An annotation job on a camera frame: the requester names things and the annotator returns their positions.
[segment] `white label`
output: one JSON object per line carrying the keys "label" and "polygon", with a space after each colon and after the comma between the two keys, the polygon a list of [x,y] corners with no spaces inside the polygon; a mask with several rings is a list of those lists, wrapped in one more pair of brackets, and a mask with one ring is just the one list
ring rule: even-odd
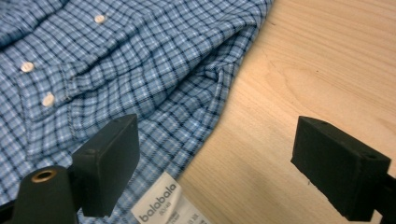
{"label": "white label", "polygon": [[181,186],[166,172],[134,205],[131,212],[142,224],[210,224],[182,195]]}

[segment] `wooden surface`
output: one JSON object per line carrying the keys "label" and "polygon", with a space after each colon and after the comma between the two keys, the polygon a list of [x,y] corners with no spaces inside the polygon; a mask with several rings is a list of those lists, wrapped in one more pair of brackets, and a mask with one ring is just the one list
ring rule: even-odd
{"label": "wooden surface", "polygon": [[395,87],[395,0],[276,0],[179,182],[213,223],[348,223],[290,163],[297,118],[383,152],[396,176]]}

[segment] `black clamp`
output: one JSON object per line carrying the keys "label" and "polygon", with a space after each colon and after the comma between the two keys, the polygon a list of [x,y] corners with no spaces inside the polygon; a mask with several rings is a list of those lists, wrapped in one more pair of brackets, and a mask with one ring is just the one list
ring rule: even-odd
{"label": "black clamp", "polygon": [[299,117],[291,162],[349,221],[396,223],[396,180],[390,158],[331,124]]}
{"label": "black clamp", "polygon": [[26,176],[16,201],[0,206],[0,223],[78,223],[110,216],[139,162],[137,116],[110,121],[73,155],[68,168],[49,166]]}

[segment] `shirt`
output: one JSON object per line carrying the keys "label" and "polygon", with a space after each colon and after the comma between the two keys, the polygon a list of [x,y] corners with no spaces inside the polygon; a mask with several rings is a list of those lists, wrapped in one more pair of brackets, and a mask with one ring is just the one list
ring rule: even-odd
{"label": "shirt", "polygon": [[111,217],[166,171],[177,178],[214,129],[272,0],[0,2],[0,204],[35,169],[110,120],[137,114],[140,162]]}

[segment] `white button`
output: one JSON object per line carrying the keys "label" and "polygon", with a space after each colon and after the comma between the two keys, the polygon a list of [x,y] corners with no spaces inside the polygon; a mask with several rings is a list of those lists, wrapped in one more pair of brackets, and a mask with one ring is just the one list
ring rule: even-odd
{"label": "white button", "polygon": [[21,65],[21,70],[24,73],[32,72],[35,69],[35,65],[31,62],[26,62]]}
{"label": "white button", "polygon": [[55,103],[55,96],[52,95],[52,93],[47,93],[46,97],[44,97],[43,99],[43,106],[45,107],[50,107],[53,106],[53,104]]}
{"label": "white button", "polygon": [[98,24],[102,24],[103,22],[105,22],[105,20],[106,20],[106,16],[104,15],[95,16],[95,22]]}

